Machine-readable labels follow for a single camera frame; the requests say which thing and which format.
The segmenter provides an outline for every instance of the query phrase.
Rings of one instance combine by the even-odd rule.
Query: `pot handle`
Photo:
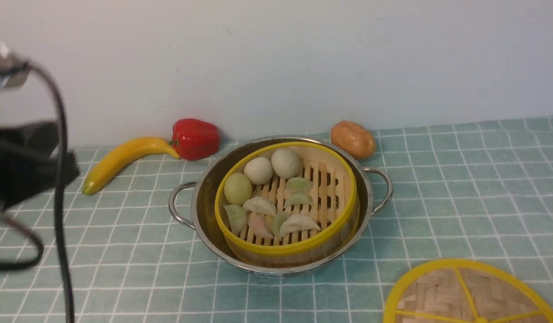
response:
[[[170,196],[169,196],[169,212],[170,212],[170,215],[172,215],[172,217],[174,219],[176,219],[176,221],[186,225],[187,227],[190,227],[193,230],[195,229],[194,223],[192,223],[192,221],[190,221],[188,219],[185,219],[182,216],[180,216],[180,214],[176,211],[176,208],[174,207],[174,201],[176,200],[176,196],[182,190],[184,190],[185,188],[194,188],[195,186],[196,186],[196,182],[186,182],[186,183],[180,184],[179,186],[174,188],[172,190],[172,192],[170,192]]]
[[[388,177],[385,171],[379,170],[378,168],[374,167],[363,167],[362,170],[367,173],[379,174],[380,176],[382,176],[382,178],[384,178],[384,180],[386,181],[386,186],[388,187],[386,190],[386,196],[384,197],[382,202],[380,202],[380,204],[376,205],[372,209],[372,214],[374,214],[377,210],[382,209],[392,199],[392,196],[394,195],[394,187],[392,184],[392,180]]]

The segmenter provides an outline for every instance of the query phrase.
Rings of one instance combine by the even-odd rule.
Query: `potato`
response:
[[[370,133],[352,121],[340,121],[330,131],[330,141],[355,159],[364,159],[376,152],[376,142]]]

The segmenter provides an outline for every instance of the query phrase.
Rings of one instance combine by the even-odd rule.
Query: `red bell pepper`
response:
[[[216,153],[221,145],[217,126],[198,119],[180,119],[172,126],[172,147],[181,158],[197,160]]]

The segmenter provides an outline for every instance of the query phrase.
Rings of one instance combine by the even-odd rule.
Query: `woven bamboo lid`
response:
[[[553,323],[539,295],[510,274],[464,259],[418,266],[394,286],[384,323]]]

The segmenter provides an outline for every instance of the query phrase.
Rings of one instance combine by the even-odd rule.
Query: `stainless steel pot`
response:
[[[325,259],[319,260],[317,262],[312,262],[304,266],[295,266],[289,268],[264,268],[260,266],[252,266],[245,262],[241,262],[239,259],[235,258],[235,255],[229,248],[228,244],[225,241],[220,227],[218,226],[217,220],[214,214],[214,200],[217,193],[217,188],[220,185],[225,174],[237,163],[239,160],[245,156],[253,153],[254,151],[266,147],[268,145],[286,143],[289,141],[305,141],[310,143],[316,143],[323,145],[332,149],[336,153],[340,154],[346,162],[352,168],[354,175],[356,176],[356,186],[358,198],[360,199],[360,214],[358,219],[358,231],[350,241],[336,250],[332,255],[326,257]],[[387,194],[384,199],[377,205],[373,206],[372,198],[372,186],[368,180],[366,173],[371,172],[379,174],[383,177],[387,184]],[[194,192],[192,193],[191,201],[191,215],[192,221],[180,216],[174,207],[174,201],[179,192],[186,188],[194,187]],[[172,190],[169,197],[169,211],[172,217],[178,222],[190,227],[191,229],[196,230],[200,239],[205,243],[205,245],[214,253],[216,253],[221,259],[233,264],[237,268],[244,270],[245,272],[253,273],[259,276],[270,276],[270,277],[291,277],[297,276],[302,273],[313,272],[317,268],[320,268],[331,262],[338,256],[342,255],[346,250],[348,250],[360,237],[370,221],[370,217],[377,212],[379,209],[384,207],[386,203],[392,198],[393,187],[392,181],[388,175],[377,168],[371,167],[360,167],[358,162],[348,155],[346,152],[342,151],[334,145],[329,145],[326,143],[321,143],[319,141],[307,138],[307,137],[264,137],[252,141],[247,144],[237,146],[236,148],[229,151],[225,156],[221,157],[218,161],[212,164],[206,171],[205,177],[200,182],[187,182],[182,183]]]

